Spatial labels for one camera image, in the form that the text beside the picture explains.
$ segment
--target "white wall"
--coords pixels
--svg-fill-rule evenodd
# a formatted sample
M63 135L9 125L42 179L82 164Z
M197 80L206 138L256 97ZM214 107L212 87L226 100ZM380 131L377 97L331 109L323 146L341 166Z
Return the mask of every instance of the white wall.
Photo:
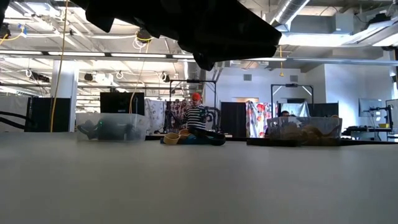
M326 103L326 86L325 86L325 65L310 70L305 74L305 82L312 85L315 103ZM307 97L308 102L311 102L311 96Z
M298 75L298 83L304 84L304 74L299 69L280 69L268 71L266 69L224 68L217 82L217 106L219 102L235 102L235 97L259 98L261 103L271 102L271 84L286 84L290 82L291 75ZM244 74L251 74L252 81L243 81ZM275 95L274 102L286 102L286 98L306 98L308 93L302 88L282 87ZM214 93L208 86L205 88L205 105L214 106Z
M385 101L392 98L392 82L389 67L360 65L325 65L326 102L339 102L339 116L343 128L348 126L372 125L369 118L358 116L358 99L370 98Z

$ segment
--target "table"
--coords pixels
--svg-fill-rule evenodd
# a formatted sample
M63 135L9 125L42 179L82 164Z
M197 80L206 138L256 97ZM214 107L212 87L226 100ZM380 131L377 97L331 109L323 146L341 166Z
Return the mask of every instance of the table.
M0 134L0 223L396 223L398 148Z

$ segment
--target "clear plastic bin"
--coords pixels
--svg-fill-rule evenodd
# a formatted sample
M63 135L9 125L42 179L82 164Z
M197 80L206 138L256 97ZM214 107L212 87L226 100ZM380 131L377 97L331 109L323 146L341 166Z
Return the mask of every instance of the clear plastic bin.
M78 113L78 140L145 141L148 118L139 114Z
M341 118L280 117L268 119L271 139L297 140L306 146L338 146Z

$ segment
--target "black monitor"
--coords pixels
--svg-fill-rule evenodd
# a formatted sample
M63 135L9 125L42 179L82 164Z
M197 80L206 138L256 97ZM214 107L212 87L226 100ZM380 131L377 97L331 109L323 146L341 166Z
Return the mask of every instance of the black monitor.
M375 99L359 99L359 116L374 117L376 111L371 109L381 108L382 101Z
M101 113L129 113L132 93L100 93ZM145 116L144 93L135 93L132 113Z

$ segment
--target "yellow cable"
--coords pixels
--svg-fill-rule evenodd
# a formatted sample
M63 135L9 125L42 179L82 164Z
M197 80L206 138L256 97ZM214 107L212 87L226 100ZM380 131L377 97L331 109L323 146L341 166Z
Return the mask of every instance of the yellow cable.
M147 44L147 50L145 51L146 54L148 53L148 48L149 48L149 43ZM134 88L134 91L132 92L132 95L131 95L131 98L130 98L129 113L131 113L131 114L132 114L132 99L134 98L134 94L136 94L137 86L138 86L138 83L139 83L139 79L141 78L142 71L144 70L144 64L145 64L145 61L143 61L143 63L142 63L142 67L141 67L141 71L139 72L139 76L138 76L138 80L137 80L137 83L136 83L136 87Z
M6 34L4 38L1 40L0 45L2 44L3 41L12 41L18 39L23 33L24 33L24 28L21 28L21 33L18 36L11 39L6 39L8 37L8 34Z
M280 57L282 58L282 46L279 46L279 53L280 53ZM281 61L280 62L280 76L284 76L284 63Z
M6 34L0 41L0 45L2 44L2 42L8 37L8 34Z
M59 85L60 76L61 76L63 53L65 51L65 31L67 29L68 2L69 2L69 0L66 0L65 18L64 18L64 22L63 22L62 53L61 53L60 67L58 69L57 84L55 85L54 103L52 105L52 111L51 111L51 122L50 122L50 132L51 133L52 133L53 124L54 124L55 105L57 103L57 93L58 93L58 85Z

